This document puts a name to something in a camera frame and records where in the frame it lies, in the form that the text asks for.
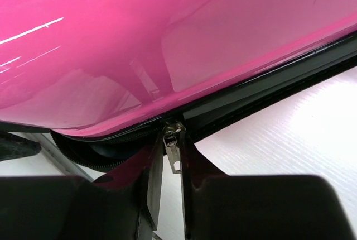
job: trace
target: white tabletop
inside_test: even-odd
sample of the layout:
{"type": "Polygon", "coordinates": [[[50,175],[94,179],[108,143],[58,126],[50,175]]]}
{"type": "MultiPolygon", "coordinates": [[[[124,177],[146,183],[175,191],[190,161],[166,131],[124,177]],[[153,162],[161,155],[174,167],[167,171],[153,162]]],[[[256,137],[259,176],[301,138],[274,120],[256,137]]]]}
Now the white tabletop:
{"type": "MultiPolygon", "coordinates": [[[[198,142],[229,175],[315,174],[337,191],[357,234],[357,68],[259,111],[198,142]]],[[[180,176],[164,157],[163,240],[182,240],[180,176]]]]}

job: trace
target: zipper slider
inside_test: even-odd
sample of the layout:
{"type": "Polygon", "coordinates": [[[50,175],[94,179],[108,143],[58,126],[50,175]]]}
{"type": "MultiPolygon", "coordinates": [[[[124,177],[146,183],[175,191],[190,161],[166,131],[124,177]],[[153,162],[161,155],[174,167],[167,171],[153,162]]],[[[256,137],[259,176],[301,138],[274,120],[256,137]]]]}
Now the zipper slider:
{"type": "Polygon", "coordinates": [[[177,146],[177,135],[181,131],[185,131],[185,127],[181,122],[168,124],[163,129],[163,143],[165,145],[168,161],[171,166],[172,173],[179,174],[181,169],[175,169],[175,162],[180,161],[180,149],[177,146]]]}

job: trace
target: glossy pink surface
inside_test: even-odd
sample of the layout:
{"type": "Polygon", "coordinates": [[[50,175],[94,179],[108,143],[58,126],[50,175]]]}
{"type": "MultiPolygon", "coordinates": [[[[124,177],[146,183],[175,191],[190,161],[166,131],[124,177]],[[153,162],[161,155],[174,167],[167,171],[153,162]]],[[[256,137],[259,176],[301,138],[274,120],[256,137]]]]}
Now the glossy pink surface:
{"type": "Polygon", "coordinates": [[[355,24],[357,0],[0,0],[0,120],[106,135],[355,24]]]}

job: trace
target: zipper pull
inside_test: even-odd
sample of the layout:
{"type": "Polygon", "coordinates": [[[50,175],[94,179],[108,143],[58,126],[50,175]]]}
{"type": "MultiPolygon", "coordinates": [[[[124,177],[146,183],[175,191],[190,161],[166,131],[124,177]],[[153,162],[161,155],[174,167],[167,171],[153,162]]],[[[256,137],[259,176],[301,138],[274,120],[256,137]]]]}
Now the zipper pull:
{"type": "Polygon", "coordinates": [[[181,131],[185,131],[185,127],[181,122],[168,124],[163,129],[163,143],[165,145],[168,161],[171,166],[172,173],[179,174],[181,169],[175,169],[175,162],[180,161],[180,149],[177,146],[177,135],[181,131]]]}

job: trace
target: metal zipper pull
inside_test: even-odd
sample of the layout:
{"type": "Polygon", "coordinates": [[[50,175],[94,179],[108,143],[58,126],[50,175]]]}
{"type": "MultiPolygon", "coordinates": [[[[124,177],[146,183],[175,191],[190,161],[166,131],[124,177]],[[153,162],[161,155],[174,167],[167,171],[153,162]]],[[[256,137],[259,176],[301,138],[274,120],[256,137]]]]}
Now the metal zipper pull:
{"type": "Polygon", "coordinates": [[[183,130],[185,130],[185,127],[181,122],[168,124],[163,129],[163,143],[165,144],[168,161],[172,173],[174,174],[179,174],[181,172],[180,169],[175,169],[175,162],[180,160],[180,150],[177,146],[178,139],[176,136],[183,130]]]}

